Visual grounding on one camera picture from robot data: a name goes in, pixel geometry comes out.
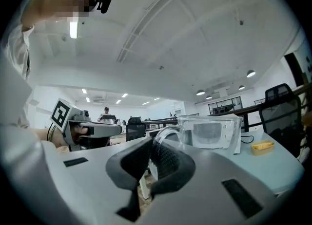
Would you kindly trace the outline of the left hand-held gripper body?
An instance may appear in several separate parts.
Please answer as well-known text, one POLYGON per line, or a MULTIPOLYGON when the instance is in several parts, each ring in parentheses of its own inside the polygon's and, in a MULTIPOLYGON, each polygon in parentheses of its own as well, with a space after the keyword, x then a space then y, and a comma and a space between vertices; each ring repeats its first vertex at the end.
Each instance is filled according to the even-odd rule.
POLYGON ((91 118, 87 110, 81 110, 68 101, 59 98, 50 116, 50 121, 52 122, 50 128, 58 128, 61 131, 63 139, 69 147, 69 151, 87 149, 87 146, 81 146, 78 141, 74 143, 71 136, 71 128, 74 125, 79 125, 87 127, 89 132, 80 138, 83 136, 86 138, 91 137, 91 118))

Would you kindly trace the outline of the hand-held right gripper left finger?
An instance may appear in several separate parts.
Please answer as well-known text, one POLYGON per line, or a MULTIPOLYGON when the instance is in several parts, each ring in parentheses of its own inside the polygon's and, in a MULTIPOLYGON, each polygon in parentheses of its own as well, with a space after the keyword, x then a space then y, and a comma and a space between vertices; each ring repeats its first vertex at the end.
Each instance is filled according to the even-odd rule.
POLYGON ((106 172, 113 183, 131 192, 127 204, 117 214, 132 222, 140 216, 137 185, 148 167, 152 148, 153 138, 148 137, 114 154, 106 162, 106 172))

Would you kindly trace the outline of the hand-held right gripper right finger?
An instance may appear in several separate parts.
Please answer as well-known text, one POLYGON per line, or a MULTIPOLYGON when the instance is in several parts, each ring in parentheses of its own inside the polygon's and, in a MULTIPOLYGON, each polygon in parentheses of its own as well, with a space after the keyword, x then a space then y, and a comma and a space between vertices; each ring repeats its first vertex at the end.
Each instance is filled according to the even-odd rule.
POLYGON ((192 157, 164 142, 153 157, 153 162, 158 169, 158 180, 151 185, 152 198, 179 191, 195 173, 192 157))

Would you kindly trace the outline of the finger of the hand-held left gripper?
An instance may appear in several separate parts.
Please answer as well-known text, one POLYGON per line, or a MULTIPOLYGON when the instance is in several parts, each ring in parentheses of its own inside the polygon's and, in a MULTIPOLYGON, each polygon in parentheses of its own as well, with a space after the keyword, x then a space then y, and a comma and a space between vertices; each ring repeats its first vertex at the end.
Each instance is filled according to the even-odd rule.
POLYGON ((111 137, 121 133, 122 126, 120 125, 94 123, 94 138, 111 137))

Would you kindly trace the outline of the clear glass cup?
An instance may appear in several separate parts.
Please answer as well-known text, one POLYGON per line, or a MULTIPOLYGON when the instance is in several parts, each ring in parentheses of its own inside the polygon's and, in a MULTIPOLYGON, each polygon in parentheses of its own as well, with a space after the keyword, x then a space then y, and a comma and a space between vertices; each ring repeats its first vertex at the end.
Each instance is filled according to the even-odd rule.
POLYGON ((149 169, 155 180, 158 180, 158 169, 156 164, 153 162, 153 157, 157 155, 159 147, 161 147, 161 144, 165 139, 176 141, 181 144, 183 140, 182 133, 183 128, 181 125, 168 125, 163 127, 153 138, 153 150, 149 159, 149 169))

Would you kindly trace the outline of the white microwave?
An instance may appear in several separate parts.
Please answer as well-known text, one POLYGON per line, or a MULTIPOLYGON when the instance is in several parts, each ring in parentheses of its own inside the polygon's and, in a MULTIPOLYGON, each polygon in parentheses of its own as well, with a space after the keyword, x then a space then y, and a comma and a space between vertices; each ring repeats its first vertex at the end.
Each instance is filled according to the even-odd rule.
POLYGON ((242 118, 234 114, 224 116, 180 116, 177 122, 182 141, 200 149, 225 150, 235 155, 241 149, 242 118))

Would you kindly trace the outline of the person's left forearm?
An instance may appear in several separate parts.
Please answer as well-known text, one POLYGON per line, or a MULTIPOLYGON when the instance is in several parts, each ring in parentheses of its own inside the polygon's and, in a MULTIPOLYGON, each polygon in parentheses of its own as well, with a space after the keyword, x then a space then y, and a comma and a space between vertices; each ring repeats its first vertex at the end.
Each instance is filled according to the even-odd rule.
POLYGON ((56 148, 68 146, 63 139, 61 131, 58 128, 34 129, 34 133, 40 141, 49 141, 53 143, 56 148))

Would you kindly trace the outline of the person's left hand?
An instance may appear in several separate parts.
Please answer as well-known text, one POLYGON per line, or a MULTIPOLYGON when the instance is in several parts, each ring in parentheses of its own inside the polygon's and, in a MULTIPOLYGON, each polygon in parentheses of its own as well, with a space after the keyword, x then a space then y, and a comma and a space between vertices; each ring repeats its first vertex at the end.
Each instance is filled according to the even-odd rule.
POLYGON ((72 136, 72 140, 74 143, 76 143, 79 138, 86 134, 88 132, 88 128, 87 127, 82 127, 82 126, 79 126, 79 125, 74 125, 72 128, 71 128, 71 136, 72 136))

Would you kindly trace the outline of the person's light shirt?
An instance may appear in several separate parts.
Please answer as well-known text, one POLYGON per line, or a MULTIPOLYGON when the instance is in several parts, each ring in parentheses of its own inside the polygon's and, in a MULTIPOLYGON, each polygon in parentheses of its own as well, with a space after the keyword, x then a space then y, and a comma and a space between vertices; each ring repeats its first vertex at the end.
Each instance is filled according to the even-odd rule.
POLYGON ((29 36, 33 27, 22 30, 22 24, 11 25, 0 41, 0 124, 29 127, 26 115, 31 93, 29 36))

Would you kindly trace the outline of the black mesh office chair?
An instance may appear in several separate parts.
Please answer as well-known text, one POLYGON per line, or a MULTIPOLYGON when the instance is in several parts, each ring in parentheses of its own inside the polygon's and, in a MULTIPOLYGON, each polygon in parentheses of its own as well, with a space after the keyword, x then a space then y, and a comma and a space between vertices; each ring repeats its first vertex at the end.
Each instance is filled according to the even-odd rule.
POLYGON ((288 84, 265 91, 265 102, 260 104, 259 114, 264 132, 297 158, 304 137, 301 102, 288 84))

